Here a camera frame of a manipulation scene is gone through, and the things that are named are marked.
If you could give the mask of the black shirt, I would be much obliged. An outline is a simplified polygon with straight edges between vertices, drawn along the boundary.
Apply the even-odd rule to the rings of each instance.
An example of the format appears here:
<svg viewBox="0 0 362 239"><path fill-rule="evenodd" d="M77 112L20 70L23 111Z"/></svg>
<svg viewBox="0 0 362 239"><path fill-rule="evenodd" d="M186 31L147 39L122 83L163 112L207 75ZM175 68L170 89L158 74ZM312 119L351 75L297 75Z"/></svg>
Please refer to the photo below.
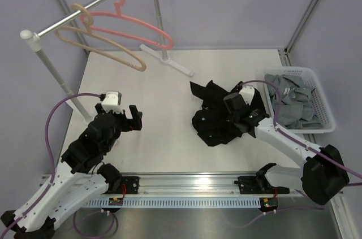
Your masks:
<svg viewBox="0 0 362 239"><path fill-rule="evenodd" d="M239 93L243 86L241 81L233 89L227 91L213 81L209 81L206 86L190 82L191 93L202 100L201 109L196 111L192 118L192 126L208 146L226 145L244 134L227 120L229 112L223 102L225 96ZM257 89L250 107L266 112L261 94Z"/></svg>

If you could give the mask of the grey shirt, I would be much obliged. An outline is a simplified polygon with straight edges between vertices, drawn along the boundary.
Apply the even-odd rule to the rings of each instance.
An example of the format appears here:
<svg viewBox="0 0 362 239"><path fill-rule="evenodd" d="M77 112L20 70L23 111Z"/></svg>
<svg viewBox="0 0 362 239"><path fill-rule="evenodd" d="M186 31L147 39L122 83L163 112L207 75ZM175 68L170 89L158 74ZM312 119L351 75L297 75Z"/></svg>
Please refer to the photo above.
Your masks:
<svg viewBox="0 0 362 239"><path fill-rule="evenodd" d="M312 107L314 89L306 85L300 76L295 75L265 75L268 93L273 110L278 107L278 94L281 95L281 108L278 122L289 130L321 129L321 120Z"/></svg>

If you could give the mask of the pink plastic hanger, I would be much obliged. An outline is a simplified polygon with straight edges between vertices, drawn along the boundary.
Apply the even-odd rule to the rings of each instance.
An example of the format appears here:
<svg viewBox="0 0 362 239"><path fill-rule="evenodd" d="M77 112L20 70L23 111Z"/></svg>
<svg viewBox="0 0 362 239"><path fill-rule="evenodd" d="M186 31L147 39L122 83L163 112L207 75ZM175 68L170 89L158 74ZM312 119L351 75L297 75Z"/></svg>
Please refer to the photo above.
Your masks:
<svg viewBox="0 0 362 239"><path fill-rule="evenodd" d="M114 36L128 38L134 41L140 41L145 44L156 46L162 50L171 50L174 47L174 39L161 28L133 16L126 15L122 12L122 8L126 0L116 0L112 11L91 11L91 17L96 20L111 19L112 22L108 26L99 26L97 24L90 25L92 31L112 34ZM141 29L141 31L150 31L160 36L160 40L156 41L149 37L142 36L139 31L131 32L131 29Z"/></svg>

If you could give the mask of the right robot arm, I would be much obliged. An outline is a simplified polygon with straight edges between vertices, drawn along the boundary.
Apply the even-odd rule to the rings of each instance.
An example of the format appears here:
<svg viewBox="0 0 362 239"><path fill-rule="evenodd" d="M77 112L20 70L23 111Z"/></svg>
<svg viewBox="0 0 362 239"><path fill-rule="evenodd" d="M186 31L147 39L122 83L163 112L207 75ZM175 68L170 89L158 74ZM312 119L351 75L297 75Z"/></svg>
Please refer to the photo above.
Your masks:
<svg viewBox="0 0 362 239"><path fill-rule="evenodd" d="M349 182L338 149L320 147L282 127L263 110L251 109L239 93L224 97L228 119L242 133L266 142L293 160L296 168L269 163L256 172L256 186L262 192L288 188L303 192L318 205L325 205Z"/></svg>

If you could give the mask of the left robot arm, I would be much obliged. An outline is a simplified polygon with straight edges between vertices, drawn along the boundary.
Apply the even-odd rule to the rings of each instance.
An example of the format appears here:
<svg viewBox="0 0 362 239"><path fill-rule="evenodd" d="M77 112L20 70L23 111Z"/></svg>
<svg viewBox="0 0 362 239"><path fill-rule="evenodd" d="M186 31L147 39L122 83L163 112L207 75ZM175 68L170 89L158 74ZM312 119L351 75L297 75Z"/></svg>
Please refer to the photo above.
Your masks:
<svg viewBox="0 0 362 239"><path fill-rule="evenodd" d="M123 132L142 129L142 112L135 105L126 117L118 108L104 110L95 106L97 115L80 136L70 143L55 172L36 194L17 210L6 211L1 221L14 238L52 238L62 223L81 206L102 194L125 194L127 185L112 164L104 164Z"/></svg>

